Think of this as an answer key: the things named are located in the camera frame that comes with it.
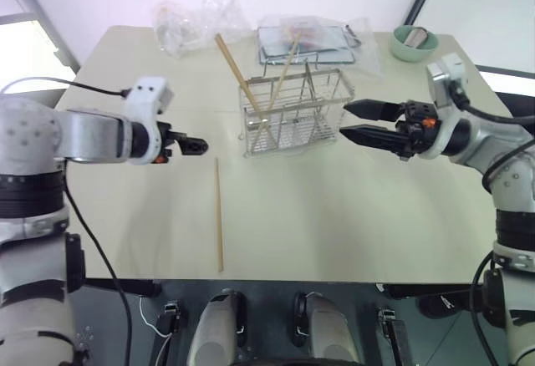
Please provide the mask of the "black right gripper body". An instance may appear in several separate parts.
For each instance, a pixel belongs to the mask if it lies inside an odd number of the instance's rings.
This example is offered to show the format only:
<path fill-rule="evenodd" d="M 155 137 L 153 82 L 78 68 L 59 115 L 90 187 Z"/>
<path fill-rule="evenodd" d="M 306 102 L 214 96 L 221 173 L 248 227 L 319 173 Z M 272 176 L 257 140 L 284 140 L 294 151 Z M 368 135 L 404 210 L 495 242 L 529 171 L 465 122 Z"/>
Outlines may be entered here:
<path fill-rule="evenodd" d="M 408 160 L 433 146 L 437 136 L 437 112 L 433 104 L 407 101 L 401 105 L 404 119 L 395 123 L 395 130 L 405 137 L 398 156 Z"/>

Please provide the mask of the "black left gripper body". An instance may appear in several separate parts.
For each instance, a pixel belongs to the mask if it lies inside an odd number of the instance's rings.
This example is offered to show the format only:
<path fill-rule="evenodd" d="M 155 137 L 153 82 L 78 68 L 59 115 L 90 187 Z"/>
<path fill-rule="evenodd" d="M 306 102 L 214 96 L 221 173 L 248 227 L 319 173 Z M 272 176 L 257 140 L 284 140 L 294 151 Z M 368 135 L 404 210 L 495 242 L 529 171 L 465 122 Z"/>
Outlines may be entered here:
<path fill-rule="evenodd" d="M 170 149 L 170 146 L 175 143 L 179 143 L 181 140 L 185 139 L 186 133 L 172 130 L 171 124 L 163 121 L 158 121 L 156 125 L 160 133 L 161 148 L 158 153 L 158 156 L 156 156 L 156 158 L 153 160 L 153 163 L 166 164 L 172 157 L 172 149 Z"/>

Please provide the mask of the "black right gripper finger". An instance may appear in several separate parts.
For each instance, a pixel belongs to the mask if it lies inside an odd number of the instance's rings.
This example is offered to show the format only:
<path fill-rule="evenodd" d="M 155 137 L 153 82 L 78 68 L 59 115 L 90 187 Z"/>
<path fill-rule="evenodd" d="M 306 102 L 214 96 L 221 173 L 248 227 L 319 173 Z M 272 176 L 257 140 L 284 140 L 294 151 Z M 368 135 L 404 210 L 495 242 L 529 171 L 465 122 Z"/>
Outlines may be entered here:
<path fill-rule="evenodd" d="M 360 99 L 347 103 L 344 109 L 368 120 L 394 122 L 404 114 L 404 105 L 375 99 Z"/>
<path fill-rule="evenodd" d="M 398 134 L 383 127 L 353 125 L 339 129 L 339 132 L 356 145 L 362 145 L 392 153 L 398 151 Z"/>

